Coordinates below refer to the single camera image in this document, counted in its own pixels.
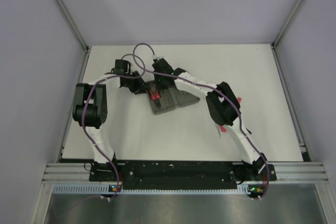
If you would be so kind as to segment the red black pliers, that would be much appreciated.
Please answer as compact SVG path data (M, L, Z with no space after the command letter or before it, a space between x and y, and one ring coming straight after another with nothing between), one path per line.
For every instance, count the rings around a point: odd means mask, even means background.
M154 102L155 107L160 109L161 108L161 103L160 103L161 95L158 92L158 90L150 89L149 94L150 94L150 99Z

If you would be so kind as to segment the grey plastic tool case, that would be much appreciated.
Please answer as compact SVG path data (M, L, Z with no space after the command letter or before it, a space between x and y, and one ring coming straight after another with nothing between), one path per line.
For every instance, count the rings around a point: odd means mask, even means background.
M154 81L149 81L146 83L147 94L149 97L149 103L151 110L154 115L159 115L162 113L170 112L176 108L183 108L189 105L196 104L200 101L200 98L188 93L186 91L178 90L176 87L159 90L155 87ZM150 99L149 90L156 89L161 95L160 103L161 108L158 109L155 107L154 102Z

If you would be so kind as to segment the red utility knife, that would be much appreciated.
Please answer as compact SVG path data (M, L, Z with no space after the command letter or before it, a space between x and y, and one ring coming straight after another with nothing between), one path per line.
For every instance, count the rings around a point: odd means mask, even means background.
M218 129L219 132L223 132L223 133L227 132L226 128L224 126L221 126L221 125L218 125L217 129Z

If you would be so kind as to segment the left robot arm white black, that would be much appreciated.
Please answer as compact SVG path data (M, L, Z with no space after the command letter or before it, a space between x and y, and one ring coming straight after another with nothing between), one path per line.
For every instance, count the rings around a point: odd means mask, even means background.
M103 139L103 124L108 119L108 95L121 87L143 86L142 73L131 71L124 74L108 72L88 83L78 83L72 105L72 118L82 127L94 152L94 161L103 164L101 174L107 180L114 180L119 168L111 163L114 151Z

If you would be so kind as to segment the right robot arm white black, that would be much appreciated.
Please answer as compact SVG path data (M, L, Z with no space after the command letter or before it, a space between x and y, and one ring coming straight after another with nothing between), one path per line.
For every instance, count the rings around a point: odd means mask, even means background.
M226 82L213 84L192 76L187 71L175 74L154 72L163 76L164 83L174 83L178 90L186 91L207 103L211 119L223 126L236 144L242 161L247 163L245 174L252 180L258 179L266 171L267 178L271 172L264 154L255 146L246 129L240 112L240 103Z

